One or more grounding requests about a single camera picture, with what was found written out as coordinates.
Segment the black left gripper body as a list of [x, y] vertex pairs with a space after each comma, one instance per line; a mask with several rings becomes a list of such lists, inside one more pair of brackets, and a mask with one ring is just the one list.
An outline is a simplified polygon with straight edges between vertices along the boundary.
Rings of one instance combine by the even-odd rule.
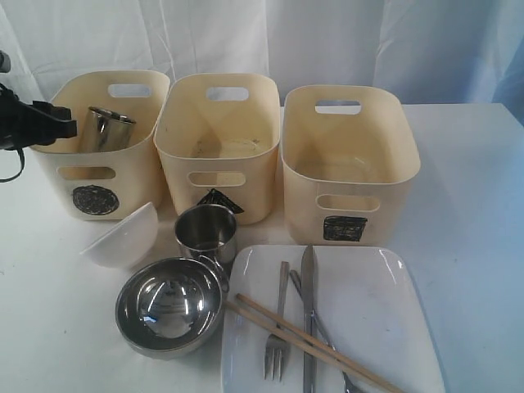
[[1, 84], [1, 149], [16, 150], [34, 144], [34, 135], [25, 126], [27, 109], [18, 96]]

